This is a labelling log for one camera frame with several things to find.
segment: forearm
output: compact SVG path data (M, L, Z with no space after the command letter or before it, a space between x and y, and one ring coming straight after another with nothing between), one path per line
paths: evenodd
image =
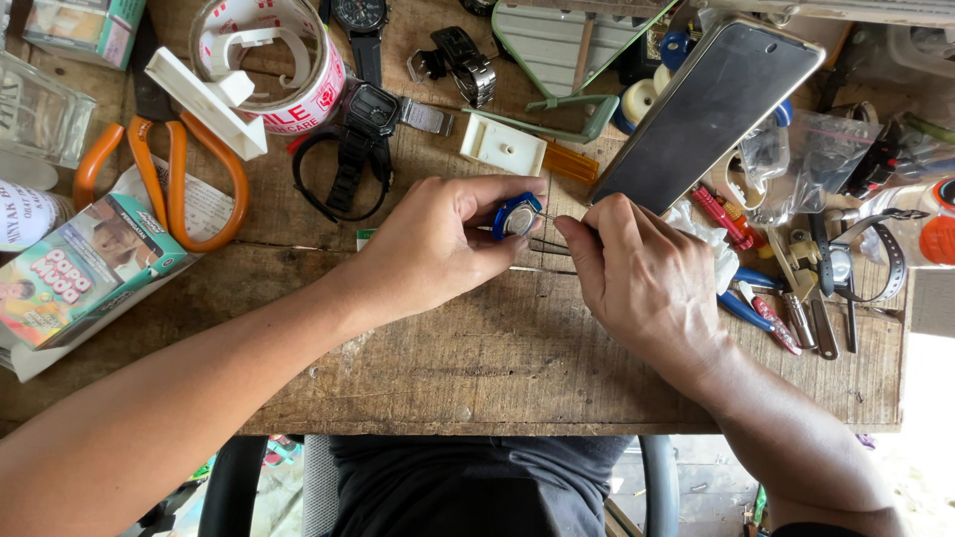
M321 280L60 401L0 441L0 534L120 533L309 363L373 328L355 304Z
M718 366L688 396L716 419L733 453L767 491L796 504L849 512L892 506L855 436L795 386L726 337Z

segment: black office chair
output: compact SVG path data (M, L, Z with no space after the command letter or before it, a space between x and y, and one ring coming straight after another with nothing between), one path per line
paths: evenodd
M286 435L305 445L303 537L331 530L338 510L338 475L329 438ZM199 537L246 537L252 527L259 472L268 437L232 437L216 458L202 505ZM669 436L642 436L640 448L647 484L645 537L676 537L680 489Z

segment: wooden workbench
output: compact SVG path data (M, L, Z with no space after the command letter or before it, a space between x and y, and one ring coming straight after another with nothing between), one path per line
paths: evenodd
M187 58L188 32L200 0L150 1L160 41ZM129 74L52 56L15 37L22 29L23 4L15 6L9 49L44 72L96 99L88 133L94 140L108 121L128 124L134 113ZM447 139L399 126L392 139L394 186L382 209L358 224L336 226L292 189L289 138L269 136L269 152L247 162L252 203L234 244L207 255L108 328L26 384L0 372L0 436L43 409L111 372L321 277L355 252L355 230L376 227L418 179L432 175L467 177L496 173L457 153L467 118L450 77L416 85L406 59L430 49L429 32L451 25L475 40L490 35L489 19L465 12L455 0L392 0L391 24L382 46L385 86L456 113ZM350 47L332 31L339 51ZM244 67L267 83L292 74L284 56L257 51ZM527 102L541 94L515 65L492 61L497 96L486 109L549 126L579 129L580 112L530 115ZM619 91L615 76L603 84ZM797 106L812 105L812 90ZM165 143L154 135L154 148ZM613 127L587 146L572 148L606 164L625 139ZM218 161L193 142L187 169L225 192L230 183ZM105 191L133 165L125 143L99 174ZM333 144L312 150L305 182L324 196L334 176ZM58 191L69 193L72 172L64 170ZM586 188L565 178L550 182L551 214L583 215ZM377 185L366 172L356 206L368 206ZM552 226L536 235L562 242ZM543 249L535 242L532 248ZM747 262L752 256L746 256ZM775 273L774 262L755 260L754 268ZM295 377L243 427L242 433L387 433L468 435L605 435L708 433L716 427L696 404L681 397L641 360L606 334L581 299L569 257L528 251L517 265L488 284L428 313L375 329L346 343ZM879 285L879 276L864 278ZM767 334L720 312L754 359L779 372L824 408L860 432L898 430L909 289L881 310L859 308L859 353L825 361L812 352L787 354ZM781 303L773 302L778 311ZM843 341L840 301L830 315ZM281 359L277 353L274 359ZM183 417L202 419L202 417Z

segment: chronograph watch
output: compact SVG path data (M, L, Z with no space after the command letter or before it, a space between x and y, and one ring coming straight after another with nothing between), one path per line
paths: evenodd
M326 0L351 43L355 71L366 82L381 87L381 31L388 24L385 0Z

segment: red screwdriver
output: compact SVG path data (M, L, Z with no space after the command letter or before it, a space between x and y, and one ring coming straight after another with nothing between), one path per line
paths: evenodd
M690 195L694 200L700 203L703 210L707 211L707 214L709 214L717 224L726 228L732 247L746 249L753 245L753 237L744 235L743 232L739 230L739 227L736 227L736 224L730 220L730 215L726 214L726 209L716 202L705 186L697 183L696 186L690 189Z

